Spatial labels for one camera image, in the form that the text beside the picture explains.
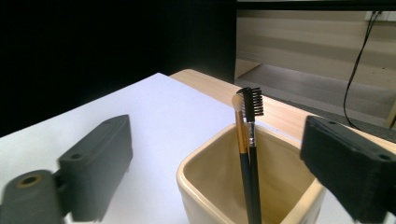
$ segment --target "black curtain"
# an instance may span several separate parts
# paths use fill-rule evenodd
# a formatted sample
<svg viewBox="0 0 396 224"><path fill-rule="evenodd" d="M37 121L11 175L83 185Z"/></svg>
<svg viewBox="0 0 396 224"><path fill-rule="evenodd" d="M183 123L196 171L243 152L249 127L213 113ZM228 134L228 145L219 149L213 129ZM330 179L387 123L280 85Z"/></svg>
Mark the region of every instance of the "black curtain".
<svg viewBox="0 0 396 224"><path fill-rule="evenodd" d="M233 81L234 1L0 2L0 136L186 68Z"/></svg>

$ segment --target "wall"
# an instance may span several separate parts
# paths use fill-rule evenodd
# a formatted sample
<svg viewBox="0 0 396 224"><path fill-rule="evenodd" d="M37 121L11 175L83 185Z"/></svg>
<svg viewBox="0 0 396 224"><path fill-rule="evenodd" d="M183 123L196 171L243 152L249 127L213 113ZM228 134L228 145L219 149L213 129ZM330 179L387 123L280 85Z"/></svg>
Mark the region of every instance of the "wall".
<svg viewBox="0 0 396 224"><path fill-rule="evenodd" d="M365 12L238 11L236 57L348 80ZM376 22L354 81L396 89L396 23Z"/></svg>

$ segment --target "eyebrow brush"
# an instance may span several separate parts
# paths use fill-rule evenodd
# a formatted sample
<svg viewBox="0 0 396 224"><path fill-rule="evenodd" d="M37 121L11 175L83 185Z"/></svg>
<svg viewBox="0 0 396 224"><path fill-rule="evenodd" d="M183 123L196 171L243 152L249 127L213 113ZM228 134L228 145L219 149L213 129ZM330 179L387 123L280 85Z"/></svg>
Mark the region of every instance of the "eyebrow brush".
<svg viewBox="0 0 396 224"><path fill-rule="evenodd" d="M262 116L262 91L260 88L249 87L239 90L244 98L244 112L248 126L248 148L250 157L250 173L252 186L253 223L262 223L262 209L260 202L260 183L257 162L257 148L255 138L255 116Z"/></svg>
<svg viewBox="0 0 396 224"><path fill-rule="evenodd" d="M239 147L239 160L241 162L242 183L244 186L245 203L247 207L248 223L253 223L252 210L252 186L251 186L251 172L248 158L248 147L245 135L245 124L242 114L243 99L240 95L234 95L233 108L235 110L236 133Z"/></svg>

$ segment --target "wire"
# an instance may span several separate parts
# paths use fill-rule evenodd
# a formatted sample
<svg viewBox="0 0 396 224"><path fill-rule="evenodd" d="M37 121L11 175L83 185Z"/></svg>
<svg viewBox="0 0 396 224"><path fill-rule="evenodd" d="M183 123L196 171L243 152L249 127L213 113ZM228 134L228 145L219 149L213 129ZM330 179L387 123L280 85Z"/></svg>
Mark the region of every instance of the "wire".
<svg viewBox="0 0 396 224"><path fill-rule="evenodd" d="M361 129L358 128L354 123L352 123L352 121L351 121L351 120L349 119L349 117L347 116L347 107L346 107L346 104L347 104L347 94L348 94L348 92L349 92L350 85L352 84L352 80L353 80L353 78L355 77L356 70L358 70L358 65L359 65L359 62L360 62L360 60L361 60L361 54L363 53L364 47L366 46L367 40L369 39L369 35L370 35L370 33L371 33L371 30L373 29L374 22L376 21L376 18L379 16L379 14L381 14L381 11L373 11L373 13L372 13L372 16L371 16L371 18L370 18L370 20L369 20L369 24L367 25L367 30L366 30L366 35L365 35L365 37L364 37L363 46L361 47L361 51L359 52L358 58L356 59L355 66L353 67L352 74L351 74L351 76L350 76L350 78L349 78L349 81L348 81L348 83L347 83L347 86L346 86L346 93L345 93L345 95L344 95L344 104L343 104L343 108L344 108L344 115L345 115L345 117L346 117L346 120L347 120L347 122L348 122L348 124L349 124L350 127L355 128L355 129L358 129L358 130L360 130L360 131L361 131Z"/></svg>

